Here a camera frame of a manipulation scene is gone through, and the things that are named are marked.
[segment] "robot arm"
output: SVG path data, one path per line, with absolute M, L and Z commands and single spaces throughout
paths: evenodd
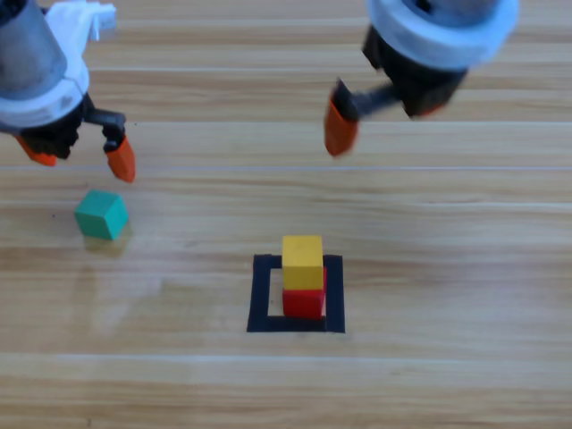
M 49 8 L 46 21 L 60 45 L 69 40 L 77 55 L 83 55 L 88 41 L 98 41 L 100 32 L 115 29 L 115 6 L 68 0 Z
M 324 120 L 330 155 L 349 152 L 359 121 L 401 103 L 409 118 L 446 106 L 471 69 L 492 61 L 517 23 L 518 0 L 366 0 L 363 53 L 389 82 L 352 93 L 334 88 Z
M 82 58 L 89 40 L 114 27 L 112 4 L 70 0 L 42 11 L 36 0 L 0 0 L 0 131 L 33 161 L 54 166 L 69 157 L 82 123 L 102 126 L 110 169 L 131 183 L 125 116 L 94 106 Z

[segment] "yellow cube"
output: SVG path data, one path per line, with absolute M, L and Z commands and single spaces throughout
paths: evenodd
M 320 290 L 324 287 L 324 253 L 319 235 L 282 238 L 282 274 L 285 290 Z

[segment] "green cube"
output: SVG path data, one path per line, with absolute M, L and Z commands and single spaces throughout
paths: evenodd
M 75 209 L 75 220 L 87 237 L 115 240 L 129 220 L 120 195 L 93 189 Z

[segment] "wooden table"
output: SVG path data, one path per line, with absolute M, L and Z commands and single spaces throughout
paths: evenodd
M 136 182 L 95 127 L 54 170 L 0 141 L 1 427 L 572 427 L 567 2 L 523 0 L 450 108 L 376 115 L 340 160 L 330 88 L 380 80 L 363 0 L 115 4 L 86 59 Z M 93 188 L 130 210 L 116 242 L 75 224 Z M 253 256 L 289 234 L 343 256 L 345 335 L 246 332 Z

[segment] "black square outline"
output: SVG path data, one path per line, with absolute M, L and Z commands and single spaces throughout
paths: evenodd
M 270 272 L 282 269 L 282 256 L 255 255 L 247 332 L 346 332 L 343 296 L 343 261 L 340 256 L 324 255 L 326 268 L 325 316 L 305 320 L 268 315 Z

